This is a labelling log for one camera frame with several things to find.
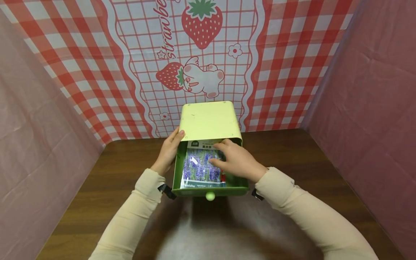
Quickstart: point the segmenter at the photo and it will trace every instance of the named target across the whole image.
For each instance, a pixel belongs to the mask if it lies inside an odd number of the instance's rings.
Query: black strap
[[[264,200],[264,197],[262,197],[262,196],[260,196],[260,195],[257,194],[257,189],[256,188],[254,188],[254,190],[252,191],[251,195],[254,196],[256,199],[258,199],[260,201],[263,201]]]
[[[169,186],[167,186],[166,183],[163,185],[160,185],[157,189],[163,192],[164,194],[166,194],[166,196],[168,196],[169,199],[171,200],[176,199],[176,195],[173,194],[172,189]]]

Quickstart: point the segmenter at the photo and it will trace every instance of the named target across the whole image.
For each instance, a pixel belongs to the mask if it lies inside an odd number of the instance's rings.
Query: lavender flower image
[[[209,162],[211,158],[225,161],[221,151],[188,148],[183,164],[183,179],[220,183],[221,170]]]

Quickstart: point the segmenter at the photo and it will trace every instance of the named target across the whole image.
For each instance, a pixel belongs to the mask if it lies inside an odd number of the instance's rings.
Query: hand
[[[221,143],[214,144],[214,147],[224,153],[227,161],[213,158],[209,162],[223,171],[256,183],[268,170],[258,163],[246,149],[233,143],[230,139],[224,139]]]
[[[169,170],[173,160],[175,159],[179,143],[184,136],[185,131],[182,130],[179,132],[179,127],[177,127],[175,131],[173,131],[173,133],[171,133],[171,135],[163,142],[159,156],[150,169],[159,173],[160,176],[165,176],[165,173]]]

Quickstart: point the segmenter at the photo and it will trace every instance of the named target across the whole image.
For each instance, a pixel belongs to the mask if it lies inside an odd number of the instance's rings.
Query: white border
[[[251,66],[245,72],[245,81],[247,82],[247,93],[243,96],[243,99],[241,101],[244,107],[244,114],[242,114],[240,117],[240,125],[241,125],[242,132],[246,130],[245,125],[244,125],[244,120],[247,118],[248,114],[250,113],[250,108],[247,105],[247,100],[253,93],[253,89],[254,89],[253,82],[251,81],[251,75],[253,74],[253,71],[256,68],[258,60],[259,60],[259,55],[258,55],[257,48],[256,48],[256,41],[260,35],[260,32],[263,30],[264,18],[265,18],[263,1],[257,0],[255,4],[256,4],[256,10],[257,10],[257,27],[253,35],[250,38],[250,42],[248,43],[248,49],[249,49],[249,52],[251,53]]]
[[[114,42],[121,48],[123,51],[123,69],[127,73],[127,75],[130,77],[130,79],[134,82],[134,85],[136,86],[136,89],[134,90],[134,93],[136,95],[137,101],[144,107],[144,119],[152,126],[152,136],[153,138],[158,138],[159,136],[156,135],[156,124],[150,119],[150,109],[147,103],[141,98],[140,96],[140,89],[141,84],[140,81],[134,76],[133,72],[131,71],[129,67],[129,61],[131,54],[127,47],[124,45],[124,43],[121,41],[120,37],[117,35],[116,30],[116,12],[113,8],[113,5],[111,4],[110,0],[102,0],[106,10],[107,10],[107,27],[108,31],[113,38]]]

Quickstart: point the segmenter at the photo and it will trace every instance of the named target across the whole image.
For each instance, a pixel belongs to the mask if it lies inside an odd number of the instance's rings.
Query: finger
[[[227,148],[227,146],[223,143],[214,144],[213,146],[223,153],[225,153],[225,150]]]
[[[222,141],[222,143],[225,144],[225,145],[231,145],[231,144],[233,144],[233,141],[231,141],[230,139],[224,139]]]
[[[209,162],[210,162],[212,165],[214,165],[215,167],[218,167],[218,168],[220,168],[221,170],[226,171],[226,168],[227,168],[227,162],[220,161],[220,160],[215,159],[215,158],[209,159]]]
[[[172,144],[175,147],[179,146],[179,143],[181,142],[182,138],[185,136],[185,131],[181,130],[176,136],[175,138],[172,140]]]
[[[168,138],[166,138],[166,140],[168,140],[169,142],[172,142],[173,141],[173,139],[175,138],[175,136],[178,134],[178,132],[179,132],[179,127],[177,127],[172,133],[171,133],[171,135],[168,137]]]

